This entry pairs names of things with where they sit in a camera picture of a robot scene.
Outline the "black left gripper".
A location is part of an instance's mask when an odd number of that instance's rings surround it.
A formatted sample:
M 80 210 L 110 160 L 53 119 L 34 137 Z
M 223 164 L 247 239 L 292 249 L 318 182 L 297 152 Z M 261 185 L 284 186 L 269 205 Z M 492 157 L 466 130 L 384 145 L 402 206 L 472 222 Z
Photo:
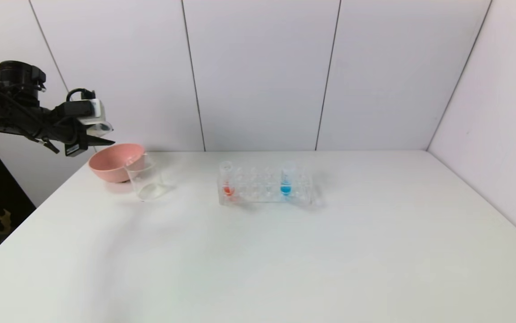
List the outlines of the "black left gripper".
M 49 129 L 43 131 L 41 141 L 55 154 L 59 154 L 60 150 L 52 141 L 63 143 L 64 153 L 67 157 L 78 156 L 87 151 L 88 147 L 110 146 L 116 143 L 112 140 L 87 135 L 87 127 L 76 118 L 65 118 L 56 122 Z

